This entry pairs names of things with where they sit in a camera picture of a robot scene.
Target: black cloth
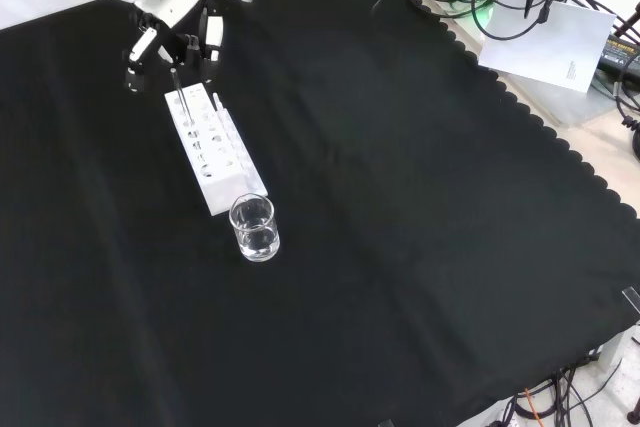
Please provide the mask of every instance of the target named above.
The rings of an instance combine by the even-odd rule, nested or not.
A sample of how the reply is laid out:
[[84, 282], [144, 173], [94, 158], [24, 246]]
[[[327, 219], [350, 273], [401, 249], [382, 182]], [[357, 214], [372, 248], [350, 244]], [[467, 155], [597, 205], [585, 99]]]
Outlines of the black cloth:
[[629, 327], [638, 225], [404, 0], [228, 3], [216, 80], [282, 246], [210, 218], [128, 7], [0, 33], [11, 426], [454, 426]]

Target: white paper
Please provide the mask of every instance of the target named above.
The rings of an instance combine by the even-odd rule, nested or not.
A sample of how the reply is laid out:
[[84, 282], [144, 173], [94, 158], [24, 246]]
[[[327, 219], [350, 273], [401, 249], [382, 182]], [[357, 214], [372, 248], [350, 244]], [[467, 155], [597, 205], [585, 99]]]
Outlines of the white paper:
[[[500, 0], [524, 6], [525, 0]], [[496, 5], [487, 31], [499, 37], [522, 32], [538, 18], [542, 7], [534, 7], [527, 19], [522, 10]], [[554, 2], [549, 19], [514, 40], [487, 38], [479, 63], [560, 87], [586, 92], [611, 32], [611, 14]]]

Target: white floor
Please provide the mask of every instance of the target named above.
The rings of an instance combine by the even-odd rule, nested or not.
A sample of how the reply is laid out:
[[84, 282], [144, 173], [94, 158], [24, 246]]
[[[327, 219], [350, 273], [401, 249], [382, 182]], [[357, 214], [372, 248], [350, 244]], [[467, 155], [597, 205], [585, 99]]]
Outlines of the white floor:
[[[635, 337], [640, 340], [640, 327], [635, 327]], [[580, 396], [584, 399], [597, 391], [608, 377], [608, 373], [602, 372], [597, 363], [587, 365], [578, 370], [574, 379], [574, 385]], [[586, 405], [591, 414], [595, 427], [628, 427], [627, 412], [633, 410], [640, 398], [640, 346], [629, 342], [625, 348], [620, 369], [613, 376], [607, 387]], [[578, 400], [572, 396], [571, 403]], [[526, 399], [520, 404], [529, 410]], [[551, 395], [543, 392], [534, 396], [536, 410], [545, 410], [551, 405]], [[539, 427], [535, 420], [518, 418], [520, 427]], [[545, 426], [553, 426], [553, 418], [542, 420]], [[581, 408], [571, 411], [571, 425], [573, 427], [588, 427], [588, 422]]]

